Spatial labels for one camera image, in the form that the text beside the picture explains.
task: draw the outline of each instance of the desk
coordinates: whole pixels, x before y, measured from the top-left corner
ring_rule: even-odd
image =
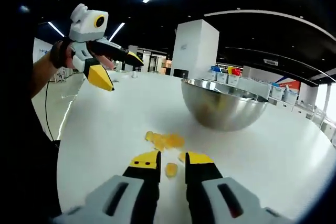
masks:
[[[146,131],[180,133],[184,150],[206,153],[223,176],[256,194],[262,207],[291,219],[307,210],[333,174],[335,149],[310,120],[269,104],[251,126],[216,132],[189,113],[179,78],[142,72],[136,79],[109,74],[112,80],[120,79],[114,91],[85,81],[69,113],[57,169],[63,211],[83,204],[88,193],[113,175],[122,175],[133,157],[153,150],[144,140]],[[155,223],[191,222],[178,154],[177,150],[162,154]],[[164,175],[168,162],[178,164],[173,179]]]

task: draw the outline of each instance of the yellow food pieces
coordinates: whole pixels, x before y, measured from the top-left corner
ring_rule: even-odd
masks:
[[[171,134],[165,138],[165,146],[167,148],[180,148],[184,145],[184,139],[177,133]]]
[[[182,163],[185,163],[185,152],[181,152],[178,156],[178,160],[180,160]]]
[[[160,152],[164,151],[164,142],[161,140],[161,138],[158,138],[154,140],[154,148],[157,149]]]
[[[153,141],[153,132],[152,131],[147,131],[146,132],[146,136],[145,136],[145,139],[147,140],[147,141],[150,141],[150,142],[152,142]]]
[[[166,176],[168,178],[173,178],[177,174],[177,165],[173,163],[168,163],[165,168]]]
[[[173,134],[158,134],[152,131],[147,131],[145,139],[154,144],[154,148],[159,151],[164,151],[164,149],[179,148],[183,147],[184,139],[177,133]]]

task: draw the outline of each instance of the person's hand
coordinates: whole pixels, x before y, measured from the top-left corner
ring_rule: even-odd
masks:
[[[70,47],[71,43],[68,45],[67,49],[65,50],[65,54],[60,53],[60,47],[63,41],[58,41],[53,45],[53,48],[50,52],[50,61],[54,65],[55,68],[65,67],[65,68],[76,68],[74,64],[72,63],[73,58],[73,52]],[[90,49],[89,52],[92,56],[97,58],[99,62],[106,67],[114,68],[114,64],[112,61],[107,59],[105,56],[102,55],[96,55],[94,54]]]

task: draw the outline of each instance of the yellow object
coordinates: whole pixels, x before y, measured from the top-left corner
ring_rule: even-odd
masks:
[[[164,142],[162,141],[161,138],[158,140],[154,141],[154,148],[157,149],[160,152],[164,151]]]
[[[166,172],[166,176],[167,176],[168,178],[175,177],[176,174],[177,174],[177,165],[176,165],[176,164],[173,164],[173,163],[168,163],[168,164],[166,165],[165,172]]]
[[[146,152],[132,159],[131,167],[156,169],[156,157],[158,151]]]
[[[234,67],[228,67],[227,68],[227,72],[229,73],[229,74],[232,74],[232,70],[234,69]]]
[[[153,133],[152,142],[155,144],[158,141],[161,141],[161,134]]]
[[[146,136],[145,136],[145,139],[149,142],[152,142],[153,141],[153,132],[152,131],[147,131],[146,132]]]
[[[185,163],[185,152],[181,152],[178,156],[178,160],[180,160],[182,163]]]
[[[103,17],[104,19],[105,19],[105,17],[104,17],[104,15],[100,15],[100,16],[98,16],[97,18],[96,18],[96,20],[94,21],[94,26],[95,26],[95,28],[98,28],[99,26],[97,26],[97,21],[99,20],[99,18],[101,18],[101,17]]]
[[[214,161],[205,154],[188,152],[190,158],[190,164],[208,164],[214,163]]]
[[[183,147],[184,139],[177,133],[171,134],[169,137],[165,138],[166,148],[179,148]]]
[[[113,90],[113,84],[102,65],[94,65],[89,69],[88,81],[98,88]]]
[[[129,51],[128,54],[134,56],[138,61],[140,61],[143,64],[143,61],[135,53]]]

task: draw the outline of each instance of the gray gripper housing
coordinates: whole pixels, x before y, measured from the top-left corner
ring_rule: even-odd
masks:
[[[56,224],[130,224],[144,180],[115,175],[91,192],[85,205],[53,219]]]
[[[232,178],[202,182],[216,224],[287,224],[291,221],[269,208],[261,208],[256,195]]]

